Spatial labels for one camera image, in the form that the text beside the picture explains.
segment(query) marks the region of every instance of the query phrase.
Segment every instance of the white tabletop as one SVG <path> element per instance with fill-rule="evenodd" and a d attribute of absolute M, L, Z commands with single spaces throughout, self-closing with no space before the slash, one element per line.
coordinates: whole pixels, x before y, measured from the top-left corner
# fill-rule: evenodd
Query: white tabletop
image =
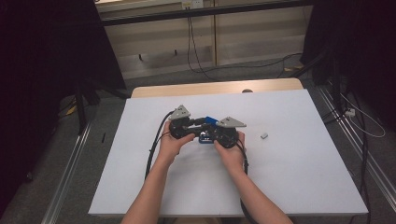
<path fill-rule="evenodd" d="M 300 90 L 127 100 L 89 214 L 126 213 L 142 187 L 158 126 L 179 105 L 192 119 L 230 116 L 247 124 L 239 130 L 246 134 L 248 175 L 286 214 L 367 213 L 308 92 Z M 264 132 L 269 136 L 263 140 Z M 213 145 L 196 139 L 182 148 L 168 173 L 160 215 L 243 215 Z"/>

